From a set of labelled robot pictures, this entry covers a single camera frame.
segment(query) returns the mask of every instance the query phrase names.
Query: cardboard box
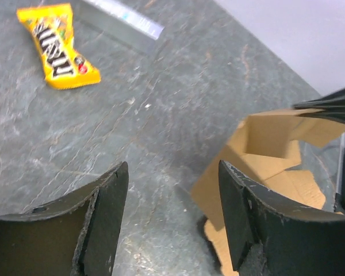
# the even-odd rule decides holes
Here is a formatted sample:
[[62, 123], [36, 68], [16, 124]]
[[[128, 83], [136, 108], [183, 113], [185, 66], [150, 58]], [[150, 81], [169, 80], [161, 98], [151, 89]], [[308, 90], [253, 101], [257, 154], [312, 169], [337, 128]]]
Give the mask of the cardboard box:
[[324, 147], [338, 138], [345, 125], [298, 115], [314, 110], [275, 110], [252, 114], [241, 122], [191, 190], [191, 197], [208, 218], [207, 238], [213, 243], [225, 276], [233, 271], [219, 192], [219, 161], [230, 162], [253, 180], [300, 203], [321, 209], [325, 196], [301, 164], [298, 141]]

